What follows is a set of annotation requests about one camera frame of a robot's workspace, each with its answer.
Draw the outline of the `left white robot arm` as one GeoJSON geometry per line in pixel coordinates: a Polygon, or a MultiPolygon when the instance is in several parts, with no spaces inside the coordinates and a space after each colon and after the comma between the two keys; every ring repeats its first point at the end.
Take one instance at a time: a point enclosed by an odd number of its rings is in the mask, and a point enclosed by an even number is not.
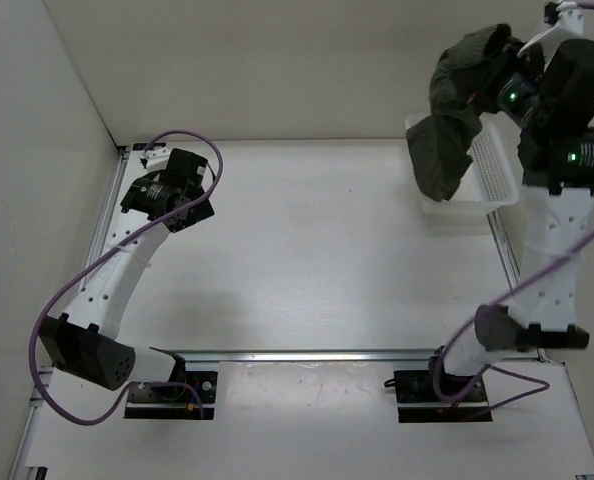
{"type": "Polygon", "coordinates": [[[198,199],[202,178],[175,179],[163,171],[135,180],[120,202],[111,244],[129,241],[96,268],[83,290],[57,318],[42,322],[39,338],[54,366],[70,375],[115,391],[128,382],[152,382],[165,400],[183,395],[187,377],[171,353],[117,341],[129,300],[157,249],[169,235],[214,214],[208,201],[176,214],[134,238],[152,220],[198,199]]]}

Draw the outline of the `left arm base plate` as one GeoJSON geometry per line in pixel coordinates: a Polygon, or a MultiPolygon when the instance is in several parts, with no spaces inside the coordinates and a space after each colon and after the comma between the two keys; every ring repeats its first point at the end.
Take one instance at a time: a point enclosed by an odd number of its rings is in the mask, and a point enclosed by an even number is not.
{"type": "Polygon", "coordinates": [[[132,386],[127,395],[124,418],[134,420],[209,421],[215,416],[218,372],[186,370],[176,379],[190,386],[132,386]]]}

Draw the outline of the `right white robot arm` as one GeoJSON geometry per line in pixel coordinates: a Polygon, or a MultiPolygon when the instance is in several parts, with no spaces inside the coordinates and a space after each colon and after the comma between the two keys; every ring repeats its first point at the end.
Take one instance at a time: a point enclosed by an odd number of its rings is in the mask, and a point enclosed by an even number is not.
{"type": "Polygon", "coordinates": [[[464,398],[510,353],[582,350],[590,340],[575,294],[581,251],[594,240],[594,41],[569,38],[531,60],[521,52],[507,44],[487,78],[459,81],[479,109],[519,127],[528,216],[518,284],[480,306],[430,360],[427,390],[444,401],[464,398]]]}

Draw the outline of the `olive green shorts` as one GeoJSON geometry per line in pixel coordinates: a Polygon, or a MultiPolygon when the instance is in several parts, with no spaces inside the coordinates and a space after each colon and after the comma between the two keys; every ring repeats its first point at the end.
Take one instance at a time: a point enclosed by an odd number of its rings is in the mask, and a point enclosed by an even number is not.
{"type": "Polygon", "coordinates": [[[406,132],[417,186],[432,201],[450,200],[472,163],[468,149],[482,130],[480,115],[494,109],[484,93],[494,54],[511,34],[507,24],[488,26],[465,35],[439,57],[429,83],[430,113],[406,132]]]}

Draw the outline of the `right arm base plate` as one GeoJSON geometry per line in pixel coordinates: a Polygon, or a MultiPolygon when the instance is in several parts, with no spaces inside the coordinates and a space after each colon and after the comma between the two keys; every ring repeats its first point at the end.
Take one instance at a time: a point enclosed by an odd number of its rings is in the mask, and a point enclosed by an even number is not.
{"type": "Polygon", "coordinates": [[[429,370],[396,370],[383,386],[395,394],[398,422],[402,424],[493,421],[482,380],[458,402],[445,402],[436,395],[429,370]]]}

